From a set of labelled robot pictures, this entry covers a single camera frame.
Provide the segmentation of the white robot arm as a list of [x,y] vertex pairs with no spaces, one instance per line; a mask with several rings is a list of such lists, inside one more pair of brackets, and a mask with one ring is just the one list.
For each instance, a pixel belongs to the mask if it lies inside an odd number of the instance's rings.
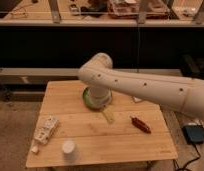
[[105,53],[82,65],[78,77],[88,85],[83,100],[91,109],[107,106],[114,90],[204,121],[204,80],[116,71]]

